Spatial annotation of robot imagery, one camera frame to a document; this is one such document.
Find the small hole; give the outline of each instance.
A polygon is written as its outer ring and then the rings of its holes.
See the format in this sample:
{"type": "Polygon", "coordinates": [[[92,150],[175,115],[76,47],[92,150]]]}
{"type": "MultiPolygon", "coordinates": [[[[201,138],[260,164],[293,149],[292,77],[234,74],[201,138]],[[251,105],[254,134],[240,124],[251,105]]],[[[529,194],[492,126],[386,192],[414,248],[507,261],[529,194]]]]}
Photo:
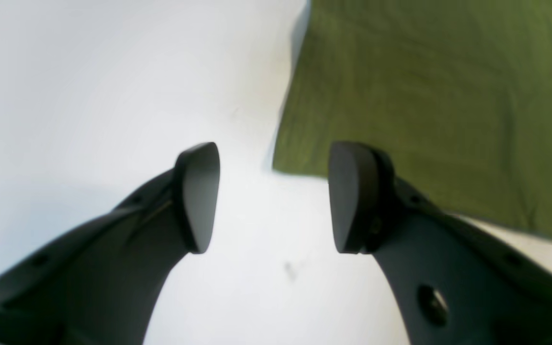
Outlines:
{"type": "Polygon", "coordinates": [[[523,265],[523,262],[521,261],[521,259],[518,258],[513,253],[508,253],[508,254],[504,255],[504,259],[506,259],[506,262],[508,262],[509,264],[511,264],[512,266],[517,267],[517,268],[519,268],[523,265]]]}
{"type": "Polygon", "coordinates": [[[444,326],[449,318],[449,308],[438,290],[430,286],[421,286],[417,299],[423,316],[436,326],[444,326]]]}
{"type": "Polygon", "coordinates": [[[48,255],[42,254],[42,255],[38,256],[37,258],[33,259],[31,264],[34,267],[41,267],[41,266],[44,266],[46,264],[46,262],[48,262],[48,260],[50,260],[48,255]]]}

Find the green fabric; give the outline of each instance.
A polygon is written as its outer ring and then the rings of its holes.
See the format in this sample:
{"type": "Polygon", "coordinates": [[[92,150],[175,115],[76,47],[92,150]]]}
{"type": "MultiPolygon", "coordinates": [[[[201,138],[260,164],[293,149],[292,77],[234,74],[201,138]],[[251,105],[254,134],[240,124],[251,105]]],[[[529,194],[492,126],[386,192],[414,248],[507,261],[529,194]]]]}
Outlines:
{"type": "Polygon", "coordinates": [[[386,150],[439,206],[552,238],[552,0],[314,0],[274,168],[386,150]]]}

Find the white surface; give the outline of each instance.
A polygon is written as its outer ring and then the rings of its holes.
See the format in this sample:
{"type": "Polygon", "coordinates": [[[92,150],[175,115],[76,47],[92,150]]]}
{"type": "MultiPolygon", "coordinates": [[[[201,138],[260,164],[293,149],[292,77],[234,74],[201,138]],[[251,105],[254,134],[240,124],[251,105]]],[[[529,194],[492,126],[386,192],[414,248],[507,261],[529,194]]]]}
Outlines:
{"type": "Polygon", "coordinates": [[[145,343],[407,343],[373,259],[336,253],[326,182],[270,170],[305,5],[1,1],[0,272],[210,140],[212,242],[171,273],[145,343]]]}

